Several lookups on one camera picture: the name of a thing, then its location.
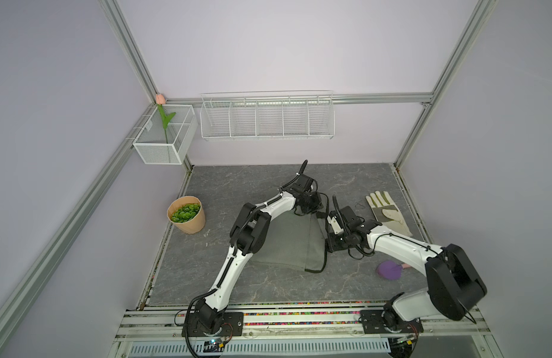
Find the grey laptop bag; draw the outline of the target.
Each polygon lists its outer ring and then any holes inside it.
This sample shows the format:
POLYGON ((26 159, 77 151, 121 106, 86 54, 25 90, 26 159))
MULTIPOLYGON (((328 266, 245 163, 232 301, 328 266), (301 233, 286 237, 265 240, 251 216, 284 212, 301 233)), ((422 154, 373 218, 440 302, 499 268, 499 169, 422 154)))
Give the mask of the grey laptop bag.
POLYGON ((317 213, 299 216, 292 211, 272 221, 265 243, 253 263, 320 273, 327 263, 325 225, 317 213))

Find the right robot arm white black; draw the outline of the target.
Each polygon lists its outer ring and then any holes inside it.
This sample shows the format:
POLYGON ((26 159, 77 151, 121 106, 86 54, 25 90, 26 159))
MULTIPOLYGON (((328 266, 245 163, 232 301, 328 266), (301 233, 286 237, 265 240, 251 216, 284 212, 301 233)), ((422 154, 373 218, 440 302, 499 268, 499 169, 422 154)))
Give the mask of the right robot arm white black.
POLYGON ((364 257, 380 252, 426 277, 425 288, 400 293, 383 306, 380 321, 390 332, 397 333, 412 321, 439 314, 459 321, 488 292, 467 253, 459 246, 431 246, 376 220, 363 220, 350 207, 331 211, 326 226, 330 251, 354 249, 364 257))

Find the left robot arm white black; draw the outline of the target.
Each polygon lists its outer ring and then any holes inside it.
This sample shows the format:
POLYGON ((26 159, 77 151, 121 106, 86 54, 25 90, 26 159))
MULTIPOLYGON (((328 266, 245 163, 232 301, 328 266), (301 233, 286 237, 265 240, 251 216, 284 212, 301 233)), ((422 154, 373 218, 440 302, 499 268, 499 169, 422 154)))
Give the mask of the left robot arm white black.
POLYGON ((186 331, 193 321, 210 334, 221 329, 234 287, 246 264, 262 249, 271 223, 296 209, 304 215, 315 213, 322 205, 318 189, 317 180, 297 172, 272 198, 243 205, 231 228, 228 253, 213 285, 208 292, 193 298, 186 309, 183 322, 186 331))

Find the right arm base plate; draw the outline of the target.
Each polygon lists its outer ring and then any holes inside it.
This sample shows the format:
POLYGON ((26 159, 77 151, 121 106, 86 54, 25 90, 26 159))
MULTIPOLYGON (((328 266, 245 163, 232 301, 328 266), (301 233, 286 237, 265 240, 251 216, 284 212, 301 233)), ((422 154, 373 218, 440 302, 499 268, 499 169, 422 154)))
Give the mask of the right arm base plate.
POLYGON ((424 328, 420 319, 401 320, 395 313, 384 310, 361 310, 358 322, 365 334, 420 334, 424 328))

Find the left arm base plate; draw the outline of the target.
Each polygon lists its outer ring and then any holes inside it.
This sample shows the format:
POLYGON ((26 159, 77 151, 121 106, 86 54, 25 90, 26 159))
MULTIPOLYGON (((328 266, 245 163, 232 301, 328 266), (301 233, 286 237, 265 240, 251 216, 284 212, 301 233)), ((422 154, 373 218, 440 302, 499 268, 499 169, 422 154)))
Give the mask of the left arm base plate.
POLYGON ((190 312, 182 323, 182 337, 241 337, 244 328, 243 312, 190 312))

